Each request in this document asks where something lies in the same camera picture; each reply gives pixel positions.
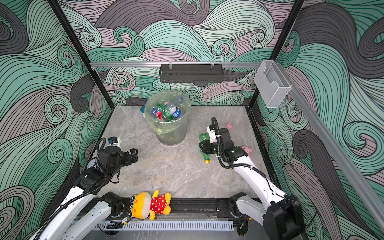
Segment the wave patterned wallpaper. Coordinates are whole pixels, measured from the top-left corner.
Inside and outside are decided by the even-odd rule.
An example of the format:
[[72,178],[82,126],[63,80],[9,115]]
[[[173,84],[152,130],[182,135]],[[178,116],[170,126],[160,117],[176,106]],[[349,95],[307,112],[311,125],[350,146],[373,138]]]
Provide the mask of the wave patterned wallpaper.
[[[384,200],[384,1],[306,6],[278,61],[356,167]],[[310,239],[373,240],[384,234],[290,95],[261,97],[260,132],[285,192],[318,209]],[[303,206],[305,223],[315,209]]]
[[[308,5],[320,2],[311,0]],[[268,59],[294,0],[59,0],[91,61]],[[247,105],[257,69],[223,83],[161,83],[159,68],[98,68],[115,105],[144,105],[173,89],[198,105]]]
[[0,3],[0,238],[23,239],[78,177],[111,109],[46,0]]

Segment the plush toy leg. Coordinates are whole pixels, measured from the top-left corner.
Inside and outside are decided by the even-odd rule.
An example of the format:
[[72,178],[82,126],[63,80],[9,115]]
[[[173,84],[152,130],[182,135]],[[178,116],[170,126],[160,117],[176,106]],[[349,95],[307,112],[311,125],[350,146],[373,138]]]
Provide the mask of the plush toy leg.
[[169,205],[169,201],[172,198],[172,195],[169,192],[167,192],[166,194],[164,194],[164,197],[166,199],[167,205]]
[[153,221],[155,219],[155,212],[151,210],[151,213],[149,215],[149,219]]
[[170,206],[165,206],[163,214],[168,215],[170,213]]
[[152,198],[157,197],[158,195],[159,195],[159,190],[157,189],[157,190],[153,193]]

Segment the stone surface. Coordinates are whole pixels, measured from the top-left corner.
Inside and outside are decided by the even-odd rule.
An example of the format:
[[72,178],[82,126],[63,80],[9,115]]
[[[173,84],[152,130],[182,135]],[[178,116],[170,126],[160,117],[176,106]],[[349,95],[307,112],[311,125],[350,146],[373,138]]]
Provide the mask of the stone surface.
[[199,134],[205,133],[215,116],[220,127],[233,126],[230,135],[235,146],[253,149],[251,159],[267,174],[263,158],[244,107],[192,107],[187,135],[183,142],[166,146],[140,113],[140,107],[121,106],[113,112],[103,137],[121,138],[121,149],[137,148],[138,162],[121,169],[120,182],[109,183],[98,193],[112,191],[122,197],[140,192],[170,192],[173,197],[230,197],[245,192],[257,197],[246,181],[234,170],[224,169],[216,157],[205,164],[198,146]]

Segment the yellow frog plush toy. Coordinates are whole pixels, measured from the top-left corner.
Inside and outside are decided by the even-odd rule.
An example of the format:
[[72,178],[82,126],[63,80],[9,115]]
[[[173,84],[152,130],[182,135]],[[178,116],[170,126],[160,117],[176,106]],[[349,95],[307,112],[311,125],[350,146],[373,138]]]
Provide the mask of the yellow frog plush toy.
[[164,195],[159,195],[159,190],[153,193],[152,197],[148,192],[142,192],[136,196],[131,196],[130,210],[128,217],[135,217],[139,219],[155,219],[155,213],[168,215],[170,213],[169,202],[172,195],[167,192]]

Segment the transparent trash can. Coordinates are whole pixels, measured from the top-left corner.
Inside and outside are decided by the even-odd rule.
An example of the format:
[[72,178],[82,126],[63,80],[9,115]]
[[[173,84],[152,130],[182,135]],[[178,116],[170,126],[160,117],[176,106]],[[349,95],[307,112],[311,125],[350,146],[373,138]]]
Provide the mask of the transparent trash can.
[[[167,101],[184,97],[185,101],[179,107],[181,116],[174,121],[163,122],[154,118],[151,114],[152,108],[158,104],[164,104]],[[161,91],[148,99],[145,104],[145,119],[155,131],[157,139],[165,145],[176,145],[181,143],[187,134],[187,118],[191,109],[191,101],[185,95],[178,91]]]

